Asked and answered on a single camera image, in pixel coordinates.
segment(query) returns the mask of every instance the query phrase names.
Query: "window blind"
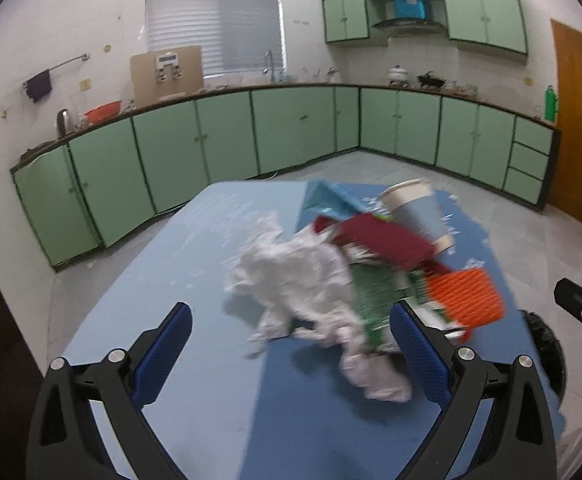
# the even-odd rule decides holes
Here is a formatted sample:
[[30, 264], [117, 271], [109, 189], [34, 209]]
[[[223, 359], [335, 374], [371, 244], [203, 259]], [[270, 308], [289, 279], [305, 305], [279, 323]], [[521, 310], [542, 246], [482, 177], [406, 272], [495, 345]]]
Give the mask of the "window blind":
[[282, 67], [278, 0], [146, 0], [149, 50], [200, 45], [204, 75]]

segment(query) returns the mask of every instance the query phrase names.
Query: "green bottle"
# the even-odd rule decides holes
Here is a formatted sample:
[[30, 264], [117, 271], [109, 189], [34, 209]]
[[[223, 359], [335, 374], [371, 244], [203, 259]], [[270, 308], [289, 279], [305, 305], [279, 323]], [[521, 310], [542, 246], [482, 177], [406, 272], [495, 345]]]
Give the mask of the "green bottle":
[[555, 122], [555, 114], [558, 111], [558, 97], [555, 90], [549, 85], [544, 94], [544, 118], [547, 121]]

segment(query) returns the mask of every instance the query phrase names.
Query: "tiled floor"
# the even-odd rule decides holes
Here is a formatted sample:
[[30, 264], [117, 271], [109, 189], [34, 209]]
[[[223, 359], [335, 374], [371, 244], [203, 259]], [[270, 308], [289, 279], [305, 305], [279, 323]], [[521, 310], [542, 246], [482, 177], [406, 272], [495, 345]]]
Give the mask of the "tiled floor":
[[[581, 223], [551, 206], [538, 214], [461, 180], [371, 153], [347, 153], [274, 178], [389, 185], [419, 177], [456, 195], [462, 209], [486, 228], [517, 305], [540, 314], [556, 333], [567, 361], [567, 393], [562, 403], [567, 432], [577, 428], [582, 424], [582, 326], [554, 304], [552, 290], [564, 276], [582, 285]], [[162, 219], [119, 247], [56, 276], [49, 360], [63, 352], [84, 317], [165, 222]]]

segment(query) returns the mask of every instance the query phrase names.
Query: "blue tablecloth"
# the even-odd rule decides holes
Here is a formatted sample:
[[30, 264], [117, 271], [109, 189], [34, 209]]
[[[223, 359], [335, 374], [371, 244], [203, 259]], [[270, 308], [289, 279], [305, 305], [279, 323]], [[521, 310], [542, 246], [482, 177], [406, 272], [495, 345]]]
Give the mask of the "blue tablecloth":
[[[358, 198], [384, 188], [347, 185]], [[191, 338], [158, 400], [144, 409], [163, 446], [191, 480], [393, 479], [439, 412], [417, 386], [406, 404], [364, 399], [340, 374], [338, 348], [322, 349], [289, 337], [250, 356], [246, 340], [262, 307], [224, 292], [226, 270], [256, 218], [277, 212], [283, 238], [313, 219], [303, 211], [305, 190], [304, 182], [208, 187], [120, 275], [65, 351], [72, 364], [99, 361], [110, 349], [129, 348], [143, 330], [158, 326], [177, 301], [191, 305]], [[440, 260], [455, 269], [483, 262], [507, 306], [505, 318], [476, 330], [470, 345], [485, 359], [511, 362], [526, 353], [537, 362], [484, 241], [486, 233], [447, 193], [437, 197], [457, 231], [455, 253], [447, 251]], [[559, 435], [564, 419], [546, 378], [542, 380]], [[487, 409], [481, 407], [452, 476], [466, 468]], [[117, 471], [134, 478], [99, 403], [94, 411]]]

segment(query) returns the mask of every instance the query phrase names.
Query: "metal screw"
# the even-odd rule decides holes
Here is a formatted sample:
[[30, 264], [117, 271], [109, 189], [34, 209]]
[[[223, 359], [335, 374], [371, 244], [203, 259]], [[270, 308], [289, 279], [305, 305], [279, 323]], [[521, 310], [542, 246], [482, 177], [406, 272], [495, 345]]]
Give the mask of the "metal screw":
[[65, 365], [65, 360], [62, 357], [56, 357], [50, 364], [52, 370], [60, 370]]
[[475, 357], [475, 352], [473, 350], [471, 350], [470, 348], [466, 348], [466, 346], [460, 348], [457, 351], [457, 354], [460, 357], [460, 359], [463, 359], [465, 361], [470, 361], [471, 359], [473, 359]]
[[107, 359], [112, 363], [119, 363], [125, 358], [125, 355], [126, 355], [125, 351], [118, 348], [116, 350], [112, 350], [111, 352], [109, 352]]
[[517, 361], [524, 367], [530, 368], [533, 366], [533, 360], [528, 355], [520, 355]]

